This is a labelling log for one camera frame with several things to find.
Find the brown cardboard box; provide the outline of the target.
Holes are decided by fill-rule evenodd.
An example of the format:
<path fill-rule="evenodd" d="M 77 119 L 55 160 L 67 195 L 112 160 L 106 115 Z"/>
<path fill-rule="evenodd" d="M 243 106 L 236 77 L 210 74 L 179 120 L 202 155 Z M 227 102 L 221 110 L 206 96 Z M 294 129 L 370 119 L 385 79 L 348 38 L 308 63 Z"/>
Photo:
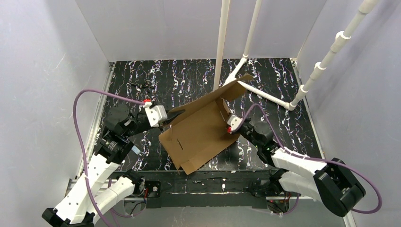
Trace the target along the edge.
<path fill-rule="evenodd" d="M 176 169 L 190 175 L 238 139 L 238 134 L 227 131 L 227 120 L 231 115 L 227 102 L 241 97 L 246 92 L 241 82 L 252 79 L 253 76 L 246 73 L 201 98 L 173 109 L 183 113 L 169 124 L 158 139 Z"/>

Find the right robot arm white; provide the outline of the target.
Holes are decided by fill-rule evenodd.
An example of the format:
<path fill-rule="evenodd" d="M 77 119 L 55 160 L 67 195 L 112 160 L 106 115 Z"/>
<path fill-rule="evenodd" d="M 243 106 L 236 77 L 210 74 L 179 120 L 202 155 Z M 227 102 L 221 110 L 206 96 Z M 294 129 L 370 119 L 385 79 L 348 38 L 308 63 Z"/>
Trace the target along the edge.
<path fill-rule="evenodd" d="M 229 123 L 228 132 L 239 133 L 257 148 L 263 163 L 278 168 L 270 177 L 272 192 L 296 192 L 311 197 L 339 217 L 349 213 L 366 195 L 358 179 L 343 167 L 342 160 L 336 160 L 339 165 L 309 160 L 308 156 L 282 148 L 267 122 L 239 123 Z"/>

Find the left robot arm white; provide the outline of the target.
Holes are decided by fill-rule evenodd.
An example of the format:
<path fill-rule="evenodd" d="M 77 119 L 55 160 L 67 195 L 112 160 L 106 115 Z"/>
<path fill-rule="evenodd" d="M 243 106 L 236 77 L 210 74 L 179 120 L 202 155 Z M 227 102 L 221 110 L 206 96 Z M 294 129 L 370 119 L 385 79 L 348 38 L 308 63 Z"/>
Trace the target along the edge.
<path fill-rule="evenodd" d="M 130 151 L 139 152 L 129 137 L 172 122 L 184 110 L 166 110 L 162 105 L 147 101 L 144 108 L 133 114 L 128 106 L 112 107 L 105 117 L 100 147 L 87 164 L 66 197 L 54 208 L 47 208 L 42 218 L 53 227 L 93 227 L 106 213 L 125 197 L 144 192 L 144 177 L 129 170 L 104 192 L 98 191 L 119 167 Z"/>

